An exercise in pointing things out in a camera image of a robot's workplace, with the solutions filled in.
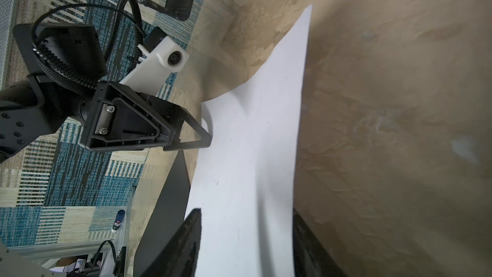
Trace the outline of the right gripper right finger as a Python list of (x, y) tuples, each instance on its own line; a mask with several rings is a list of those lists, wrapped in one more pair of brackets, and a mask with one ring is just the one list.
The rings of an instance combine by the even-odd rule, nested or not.
[(293, 209), (293, 259), (296, 277), (347, 277), (296, 209)]

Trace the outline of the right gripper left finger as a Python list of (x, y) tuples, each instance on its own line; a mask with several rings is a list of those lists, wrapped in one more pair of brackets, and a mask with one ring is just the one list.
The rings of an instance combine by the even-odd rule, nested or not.
[(202, 233), (201, 209), (193, 209), (141, 276), (195, 276)]

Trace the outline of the red folder black inside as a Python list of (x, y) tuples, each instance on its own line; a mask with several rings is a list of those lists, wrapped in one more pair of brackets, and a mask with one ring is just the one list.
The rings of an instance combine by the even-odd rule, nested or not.
[(137, 247), (133, 269), (135, 276), (142, 276), (150, 268), (182, 225), (189, 193), (190, 179), (185, 156), (184, 152), (179, 151)]

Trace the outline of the white sheet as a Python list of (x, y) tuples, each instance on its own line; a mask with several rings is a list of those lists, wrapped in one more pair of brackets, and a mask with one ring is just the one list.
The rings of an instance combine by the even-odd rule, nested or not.
[(293, 276), (293, 183), (311, 7), (244, 84), (202, 104), (212, 134), (188, 210), (201, 209), (197, 276)]

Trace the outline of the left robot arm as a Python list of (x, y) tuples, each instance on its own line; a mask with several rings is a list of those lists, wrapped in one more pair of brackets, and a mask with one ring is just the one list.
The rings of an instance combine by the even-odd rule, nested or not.
[(1, 91), (1, 161), (68, 118), (82, 124), (89, 151), (164, 151), (210, 146), (211, 135), (182, 106), (161, 100), (167, 78), (183, 70), (188, 53), (160, 28), (146, 34), (140, 10), (127, 15), (136, 29), (134, 68), (120, 81), (105, 80), (106, 59), (89, 24), (18, 24), (14, 37), (29, 73)]

